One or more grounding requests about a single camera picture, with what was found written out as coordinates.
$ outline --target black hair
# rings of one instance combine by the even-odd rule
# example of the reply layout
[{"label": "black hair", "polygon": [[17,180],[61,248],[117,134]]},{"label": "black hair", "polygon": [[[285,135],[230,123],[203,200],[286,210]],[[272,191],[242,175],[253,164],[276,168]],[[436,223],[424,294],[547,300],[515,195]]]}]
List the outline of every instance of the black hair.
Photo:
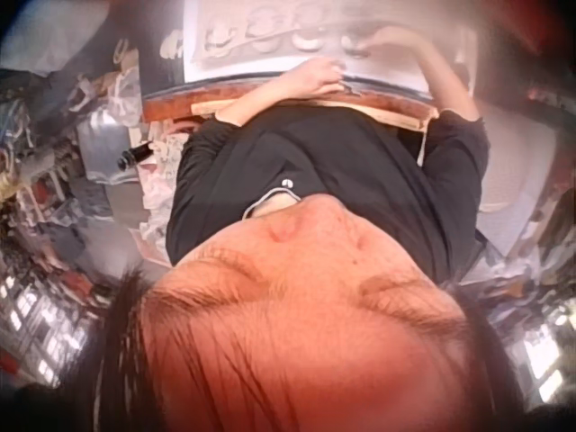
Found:
[{"label": "black hair", "polygon": [[[138,314],[143,296],[150,287],[151,283],[144,281],[138,273],[124,276],[115,290],[117,295],[106,318],[93,329],[80,357],[71,362],[60,376],[60,386],[44,390],[40,405],[28,406],[25,416],[18,418],[17,413],[11,413],[20,426],[39,421],[43,430],[169,430],[161,395],[154,386]],[[531,418],[524,413],[516,373],[504,347],[473,302],[458,291],[453,296],[472,329],[473,351],[481,357],[477,364],[481,365],[481,374],[485,378],[481,380],[479,388],[470,392],[473,397],[470,401],[473,429],[490,432],[527,430]],[[191,407],[189,430],[195,429],[194,412],[202,410],[210,416],[213,430],[224,431],[198,351],[194,341],[190,340],[193,336],[180,334],[177,337],[186,339],[186,362],[190,363],[190,374],[198,387],[202,388],[202,396],[205,398],[204,406]],[[246,386],[247,393],[264,413],[269,430],[298,430],[298,419],[292,406],[290,427],[281,424],[275,407],[250,368],[249,359],[241,354],[241,350],[239,352],[236,359],[228,359],[228,362]],[[35,416],[33,412],[43,414]],[[543,423],[542,418],[542,414],[537,416],[540,423]],[[16,426],[8,430],[35,430]]]}]

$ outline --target black bottle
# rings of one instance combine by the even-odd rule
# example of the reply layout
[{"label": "black bottle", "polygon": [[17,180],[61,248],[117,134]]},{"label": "black bottle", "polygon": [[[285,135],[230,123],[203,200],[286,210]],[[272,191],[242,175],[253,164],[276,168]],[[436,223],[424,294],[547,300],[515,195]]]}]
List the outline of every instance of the black bottle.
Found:
[{"label": "black bottle", "polygon": [[154,150],[149,146],[151,143],[152,141],[147,141],[141,146],[123,151],[121,158],[118,159],[118,168],[121,171],[126,171],[152,156]]}]

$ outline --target plastic bag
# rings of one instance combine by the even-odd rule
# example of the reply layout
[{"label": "plastic bag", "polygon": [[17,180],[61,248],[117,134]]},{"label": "plastic bag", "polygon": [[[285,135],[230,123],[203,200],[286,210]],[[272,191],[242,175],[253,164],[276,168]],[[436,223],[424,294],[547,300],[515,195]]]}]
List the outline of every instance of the plastic bag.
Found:
[{"label": "plastic bag", "polygon": [[140,70],[133,67],[119,74],[108,87],[108,113],[128,128],[139,125],[142,115]]}]

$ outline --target black long-sleeve top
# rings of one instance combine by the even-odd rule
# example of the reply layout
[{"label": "black long-sleeve top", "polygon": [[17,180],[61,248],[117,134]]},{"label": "black long-sleeve top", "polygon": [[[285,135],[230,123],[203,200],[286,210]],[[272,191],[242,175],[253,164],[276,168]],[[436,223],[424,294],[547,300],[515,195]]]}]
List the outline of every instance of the black long-sleeve top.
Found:
[{"label": "black long-sleeve top", "polygon": [[166,238],[171,262],[289,179],[302,198],[336,196],[441,283],[471,253],[489,143],[482,121],[443,112],[426,148],[419,167],[385,127],[347,108],[275,107],[242,128],[209,120],[184,146]]}]

